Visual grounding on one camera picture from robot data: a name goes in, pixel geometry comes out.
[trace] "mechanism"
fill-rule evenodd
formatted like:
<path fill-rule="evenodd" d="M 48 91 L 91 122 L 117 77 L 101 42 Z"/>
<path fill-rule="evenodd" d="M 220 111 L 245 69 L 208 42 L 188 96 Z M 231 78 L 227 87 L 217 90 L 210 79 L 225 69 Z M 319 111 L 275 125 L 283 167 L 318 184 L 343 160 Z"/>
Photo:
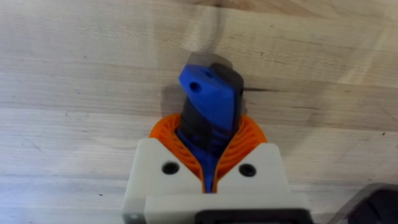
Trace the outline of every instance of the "mechanism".
<path fill-rule="evenodd" d="M 311 224 L 292 194 L 279 148 L 241 114 L 244 82 L 224 65 L 186 65 L 181 114 L 139 141 L 123 206 L 125 223 Z"/>

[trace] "screw hole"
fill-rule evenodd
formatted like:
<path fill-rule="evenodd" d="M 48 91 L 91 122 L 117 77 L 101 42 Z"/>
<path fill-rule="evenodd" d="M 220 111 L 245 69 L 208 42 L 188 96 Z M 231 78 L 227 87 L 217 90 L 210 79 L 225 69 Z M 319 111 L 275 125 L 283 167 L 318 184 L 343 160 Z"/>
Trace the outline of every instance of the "screw hole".
<path fill-rule="evenodd" d="M 176 162 L 166 162 L 163 167 L 162 167 L 162 171 L 164 174 L 167 175 L 173 175 L 176 174 L 178 172 L 178 170 L 180 169 L 180 166 L 178 163 Z"/>
<path fill-rule="evenodd" d="M 210 72 L 205 72 L 205 74 L 207 75 L 207 77 L 209 77 L 209 78 L 213 78 L 213 76 L 211 75 L 211 73 L 210 73 Z"/>
<path fill-rule="evenodd" d="M 252 164 L 242 164 L 239 166 L 239 172 L 245 177 L 254 177 L 257 170 Z"/>
<path fill-rule="evenodd" d="M 194 91 L 195 93 L 199 93 L 201 91 L 201 86 L 197 83 L 189 84 L 189 88 Z"/>

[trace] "wooden surface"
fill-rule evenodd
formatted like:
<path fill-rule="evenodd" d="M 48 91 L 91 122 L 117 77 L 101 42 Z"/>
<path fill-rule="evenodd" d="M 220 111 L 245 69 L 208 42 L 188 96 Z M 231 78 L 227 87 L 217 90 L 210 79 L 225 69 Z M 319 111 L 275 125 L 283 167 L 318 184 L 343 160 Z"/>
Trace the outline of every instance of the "wooden surface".
<path fill-rule="evenodd" d="M 0 2 L 0 223 L 122 223 L 137 141 L 181 111 L 193 50 L 256 90 L 247 113 L 318 223 L 398 184 L 397 1 L 202 4 Z"/>

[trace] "mounting hole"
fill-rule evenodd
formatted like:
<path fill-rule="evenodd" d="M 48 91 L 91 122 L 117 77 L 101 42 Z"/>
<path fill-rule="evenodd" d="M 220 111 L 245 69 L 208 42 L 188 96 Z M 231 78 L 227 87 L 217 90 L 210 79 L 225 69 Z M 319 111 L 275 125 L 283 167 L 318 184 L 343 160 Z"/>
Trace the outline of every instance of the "mounting hole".
<path fill-rule="evenodd" d="M 205 74 L 207 75 L 207 77 L 209 77 L 209 78 L 213 78 L 213 75 L 210 73 L 210 72 L 205 72 Z"/>
<path fill-rule="evenodd" d="M 162 167 L 163 173 L 167 175 L 173 175 L 177 173 L 179 169 L 180 165 L 176 162 L 166 162 Z"/>
<path fill-rule="evenodd" d="M 245 177 L 253 177 L 257 170 L 252 164 L 242 164 L 239 166 L 239 172 Z"/>
<path fill-rule="evenodd" d="M 195 82 L 189 84 L 189 88 L 194 91 L 195 93 L 199 93 L 201 90 L 201 86 Z"/>

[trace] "black object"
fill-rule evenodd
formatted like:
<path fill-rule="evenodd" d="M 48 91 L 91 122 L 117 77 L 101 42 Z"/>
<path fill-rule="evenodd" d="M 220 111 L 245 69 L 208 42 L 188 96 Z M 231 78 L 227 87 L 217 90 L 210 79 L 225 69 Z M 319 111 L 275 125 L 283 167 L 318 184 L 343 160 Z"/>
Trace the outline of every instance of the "black object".
<path fill-rule="evenodd" d="M 176 174 L 178 170 L 180 166 L 176 162 L 166 162 L 162 167 L 163 173 L 167 175 Z"/>
<path fill-rule="evenodd" d="M 398 191 L 374 192 L 349 215 L 348 224 L 398 224 Z"/>
<path fill-rule="evenodd" d="M 254 177 L 257 170 L 252 164 L 242 164 L 239 166 L 239 172 L 245 177 Z"/>
<path fill-rule="evenodd" d="M 197 213 L 195 224 L 313 224 L 304 209 L 209 210 Z"/>

